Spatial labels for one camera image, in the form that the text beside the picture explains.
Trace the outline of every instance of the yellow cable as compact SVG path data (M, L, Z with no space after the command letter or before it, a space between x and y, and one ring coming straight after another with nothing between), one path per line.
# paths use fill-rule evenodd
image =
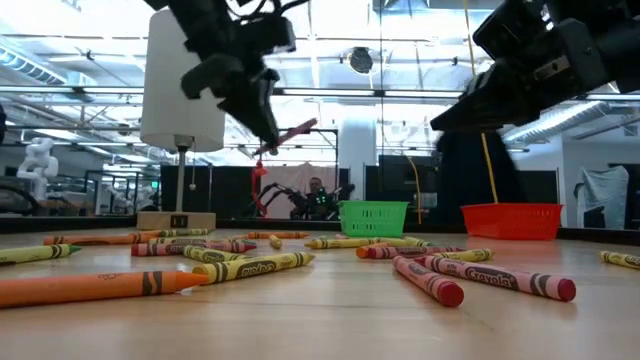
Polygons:
M464 0L464 18L467 23L467 42L469 44L469 56L471 57L471 74L476 76L476 61L473 56L473 42L471 39L471 22L469 21L469 0ZM489 148L487 146L487 137L484 132L480 134L482 137L482 147L484 150L484 158L487 162L487 169L489 170L489 182L491 183L491 194L493 195L493 202L498 203L498 193L496 192L496 182L493 177L493 166L491 165L491 156L489 156Z
M413 168L413 174L416 177L416 191L418 191L417 199L418 199L418 224L422 225L422 194L420 193L420 178L418 177L418 169L416 169L416 164L411 160L411 156L407 156L407 160L409 160L409 164Z

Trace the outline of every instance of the lamp shade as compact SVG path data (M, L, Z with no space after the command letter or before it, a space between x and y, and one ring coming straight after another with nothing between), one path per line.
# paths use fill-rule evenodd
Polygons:
M151 17L140 138L149 145L177 150L174 136L189 136L195 139L195 151L220 150L225 113L216 104L221 100L208 89L200 99L189 100L180 88L182 76L200 63L195 53L187 52L186 40L170 10Z

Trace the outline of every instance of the green basket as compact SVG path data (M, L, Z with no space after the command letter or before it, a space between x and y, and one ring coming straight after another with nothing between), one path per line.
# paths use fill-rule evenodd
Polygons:
M351 237L400 237L407 205L398 201L341 201L342 232Z

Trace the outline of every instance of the red plastic basket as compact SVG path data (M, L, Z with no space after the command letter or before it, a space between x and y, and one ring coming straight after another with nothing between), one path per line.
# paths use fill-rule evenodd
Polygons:
M505 240L554 240L561 211L556 204L462 206L469 235Z

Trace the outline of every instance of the table surface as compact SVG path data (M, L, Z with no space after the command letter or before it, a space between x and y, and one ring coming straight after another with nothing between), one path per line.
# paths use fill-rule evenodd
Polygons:
M38 245L43 235L0 236L0 248ZM179 294L0 310L0 359L614 360L640 352L640 271L602 264L597 254L637 255L639 248L412 236L491 248L493 265L565 275L577 284L576 299L563 303L455 279L465 300L444 308L395 273L390 260L361 260L353 249L311 250L317 257L310 266ZM303 240L284 241L283 251L305 249ZM261 240L251 253L273 252ZM128 246L85 247L67 258L0 268L0 279L190 271L198 263L129 254Z

